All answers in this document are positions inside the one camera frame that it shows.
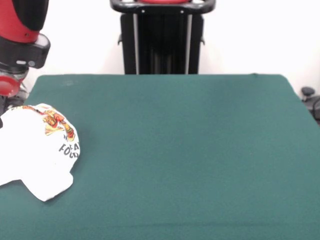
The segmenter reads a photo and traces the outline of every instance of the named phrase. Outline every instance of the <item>green table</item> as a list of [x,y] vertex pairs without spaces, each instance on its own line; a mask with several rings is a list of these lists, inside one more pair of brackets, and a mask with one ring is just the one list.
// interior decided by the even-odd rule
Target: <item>green table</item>
[[1,240],[320,238],[320,131],[280,75],[43,76],[42,102],[78,130],[74,184],[1,187]]

